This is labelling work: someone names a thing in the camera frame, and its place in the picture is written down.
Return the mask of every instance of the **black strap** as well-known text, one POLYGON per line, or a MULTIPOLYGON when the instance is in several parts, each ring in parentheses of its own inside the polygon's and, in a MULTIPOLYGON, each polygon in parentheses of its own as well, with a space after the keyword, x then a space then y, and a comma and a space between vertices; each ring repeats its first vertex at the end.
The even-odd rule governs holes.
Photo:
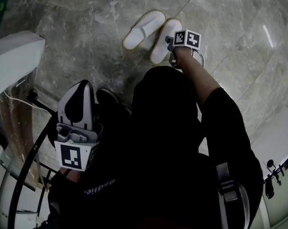
POLYGON ((232 222, 235 228, 240 225, 240 228, 247 229, 250 222, 250 206, 245 188, 236 184, 230 177, 227 162, 217 165, 216 170, 219 180, 218 198, 222 229, 231 228, 232 226, 229 227, 229 224, 232 225, 232 222))
POLYGON ((64 177, 67 177, 68 173, 71 172, 71 169, 67 169, 67 171, 63 174, 64 177))

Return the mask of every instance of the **person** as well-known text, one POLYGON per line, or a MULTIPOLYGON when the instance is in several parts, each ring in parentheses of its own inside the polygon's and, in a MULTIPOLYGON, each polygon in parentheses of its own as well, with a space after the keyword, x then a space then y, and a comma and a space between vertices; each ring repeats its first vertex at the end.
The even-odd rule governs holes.
POLYGON ((175 53, 183 73, 150 69, 134 89, 132 116, 109 90, 97 91, 96 157, 85 172, 61 168, 52 178, 49 228, 221 228, 216 166, 224 162, 247 191, 252 223, 263 175, 242 115, 190 49, 175 53), (204 137, 209 156, 198 152, 204 137))

